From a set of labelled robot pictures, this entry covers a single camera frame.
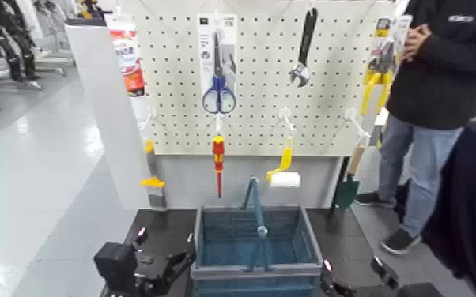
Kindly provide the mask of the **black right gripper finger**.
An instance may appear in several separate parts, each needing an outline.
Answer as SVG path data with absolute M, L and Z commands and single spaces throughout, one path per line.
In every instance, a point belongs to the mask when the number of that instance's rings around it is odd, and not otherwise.
M 349 285 L 338 282 L 332 275 L 332 265 L 324 259 L 322 262 L 320 287 L 323 292 L 330 297 L 354 297 L 356 291 Z
M 381 283 L 390 289 L 399 287 L 399 277 L 395 270 L 378 256 L 374 256 L 371 262 L 373 272 L 381 279 Z

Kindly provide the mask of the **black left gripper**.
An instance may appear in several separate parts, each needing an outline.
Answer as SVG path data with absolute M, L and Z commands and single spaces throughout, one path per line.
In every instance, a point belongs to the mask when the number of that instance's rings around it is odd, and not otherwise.
M 193 233 L 187 237 L 187 248 L 178 254 L 166 256 L 146 254 L 142 245 L 148 239 L 146 227 L 137 232 L 134 241 L 138 266 L 134 271 L 135 292 L 139 296 L 167 295 L 172 284 L 191 267 L 197 259 Z

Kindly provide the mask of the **bystander bare hand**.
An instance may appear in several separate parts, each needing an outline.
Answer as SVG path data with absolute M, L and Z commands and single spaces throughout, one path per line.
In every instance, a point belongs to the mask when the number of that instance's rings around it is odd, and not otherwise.
M 416 28 L 411 28 L 406 37 L 406 42 L 402 51 L 402 61 L 412 62 L 417 55 L 421 46 L 428 37 L 432 35 L 431 30 L 427 24 L 420 25 Z

